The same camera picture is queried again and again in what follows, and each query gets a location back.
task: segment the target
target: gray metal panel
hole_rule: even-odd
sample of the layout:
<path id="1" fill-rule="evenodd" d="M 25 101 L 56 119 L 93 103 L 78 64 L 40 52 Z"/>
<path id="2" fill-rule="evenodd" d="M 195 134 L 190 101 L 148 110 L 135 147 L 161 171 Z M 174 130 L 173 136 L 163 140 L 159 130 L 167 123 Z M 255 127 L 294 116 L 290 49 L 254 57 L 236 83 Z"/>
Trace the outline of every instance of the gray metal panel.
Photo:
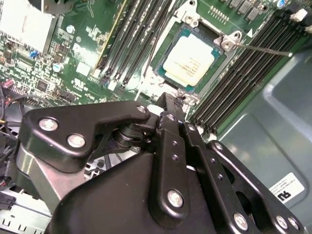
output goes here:
<path id="1" fill-rule="evenodd" d="M 312 233 L 312 51 L 294 56 L 220 140 L 270 188 L 290 172 L 305 187 L 285 205 Z"/>

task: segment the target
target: black cable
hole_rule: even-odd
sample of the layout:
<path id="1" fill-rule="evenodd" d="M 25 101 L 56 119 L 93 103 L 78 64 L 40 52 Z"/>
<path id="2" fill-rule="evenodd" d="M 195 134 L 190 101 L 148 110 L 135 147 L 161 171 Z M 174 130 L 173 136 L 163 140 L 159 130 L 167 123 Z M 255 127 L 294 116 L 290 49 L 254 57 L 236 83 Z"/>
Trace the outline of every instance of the black cable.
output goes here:
<path id="1" fill-rule="evenodd" d="M 109 158 L 109 155 L 105 155 L 104 159 L 105 159 L 106 170 L 111 169 L 112 163 L 111 163 L 111 159 Z"/>
<path id="2" fill-rule="evenodd" d="M 123 161 L 119 154 L 115 154 L 115 155 L 116 155 L 116 157 L 118 158 L 118 160 L 119 160 L 120 162 Z"/>
<path id="3" fill-rule="evenodd" d="M 53 107 L 53 105 L 52 105 L 49 101 L 47 101 L 46 99 L 44 99 L 44 98 L 42 98 L 42 97 L 38 97 L 38 96 L 36 96 L 36 95 L 22 95 L 22 96 L 18 96 L 18 97 L 12 98 L 12 99 L 6 104 L 5 108 L 8 108 L 13 102 L 18 101 L 18 100 L 23 99 L 23 98 L 37 98 L 37 99 L 39 99 L 39 100 L 41 100 L 41 101 L 47 103 L 49 106 Z"/>

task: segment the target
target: wire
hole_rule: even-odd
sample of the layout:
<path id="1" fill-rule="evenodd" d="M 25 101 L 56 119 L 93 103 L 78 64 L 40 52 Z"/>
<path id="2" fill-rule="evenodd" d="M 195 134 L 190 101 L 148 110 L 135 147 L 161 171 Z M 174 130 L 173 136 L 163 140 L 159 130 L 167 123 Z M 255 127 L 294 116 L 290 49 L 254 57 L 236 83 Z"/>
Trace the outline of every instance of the wire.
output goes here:
<path id="1" fill-rule="evenodd" d="M 52 103 L 50 103 L 49 101 L 47 101 L 46 99 L 42 98 L 42 97 L 38 97 L 36 95 L 22 95 L 22 96 L 18 96 L 18 97 L 14 97 L 12 98 L 5 106 L 5 108 L 8 108 L 13 102 L 23 99 L 23 98 L 37 98 L 41 101 L 43 101 L 44 103 L 48 104 L 49 106 L 53 107 Z"/>

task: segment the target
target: capacitor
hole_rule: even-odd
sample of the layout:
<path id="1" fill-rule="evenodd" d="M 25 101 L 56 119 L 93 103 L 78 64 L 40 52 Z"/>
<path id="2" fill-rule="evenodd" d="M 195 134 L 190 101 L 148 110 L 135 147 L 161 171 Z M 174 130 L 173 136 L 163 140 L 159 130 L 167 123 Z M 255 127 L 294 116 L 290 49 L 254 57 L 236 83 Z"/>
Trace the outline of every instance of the capacitor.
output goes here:
<path id="1" fill-rule="evenodd" d="M 282 8 L 284 8 L 285 5 L 286 5 L 285 0 L 277 0 L 277 1 L 275 1 L 275 2 L 276 2 L 276 7 L 277 7 L 277 9 L 282 9 Z"/>
<path id="2" fill-rule="evenodd" d="M 59 72 L 63 71 L 64 65 L 63 65 L 63 63 L 56 63 L 53 65 L 52 69 L 54 72 L 59 73 Z"/>
<path id="3" fill-rule="evenodd" d="M 66 27 L 66 31 L 69 33 L 69 34 L 74 34 L 75 33 L 75 27 L 72 26 L 72 25 L 68 25 Z"/>

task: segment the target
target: sticker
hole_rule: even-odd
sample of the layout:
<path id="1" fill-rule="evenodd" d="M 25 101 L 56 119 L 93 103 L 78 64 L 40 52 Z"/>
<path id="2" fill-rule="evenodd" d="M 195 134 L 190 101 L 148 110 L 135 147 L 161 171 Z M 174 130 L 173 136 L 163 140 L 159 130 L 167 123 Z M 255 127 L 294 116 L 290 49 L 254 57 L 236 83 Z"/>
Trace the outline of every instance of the sticker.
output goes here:
<path id="1" fill-rule="evenodd" d="M 303 185 L 293 173 L 289 173 L 275 185 L 270 187 L 271 193 L 283 204 L 304 191 Z"/>

